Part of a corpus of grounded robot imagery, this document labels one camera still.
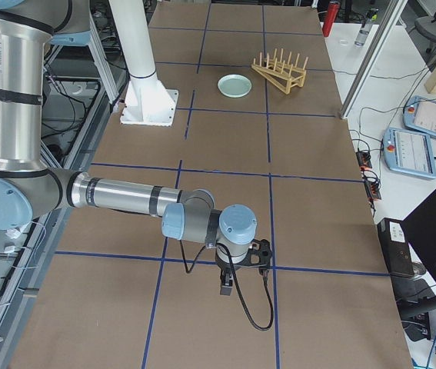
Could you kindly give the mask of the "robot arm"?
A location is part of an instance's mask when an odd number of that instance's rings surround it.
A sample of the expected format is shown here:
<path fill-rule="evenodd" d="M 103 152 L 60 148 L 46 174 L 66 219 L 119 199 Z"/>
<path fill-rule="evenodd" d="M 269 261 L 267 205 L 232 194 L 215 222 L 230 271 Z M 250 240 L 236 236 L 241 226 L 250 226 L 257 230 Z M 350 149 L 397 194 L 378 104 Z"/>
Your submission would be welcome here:
<path fill-rule="evenodd" d="M 215 208 L 208 191 L 95 178 L 50 168 L 41 159 L 44 47 L 87 45 L 87 1 L 0 1 L 0 230 L 29 223 L 58 208 L 108 208 L 161 219 L 164 236 L 215 250 L 221 293 L 238 290 L 239 268 L 263 279 L 271 248 L 255 237 L 254 212 Z"/>

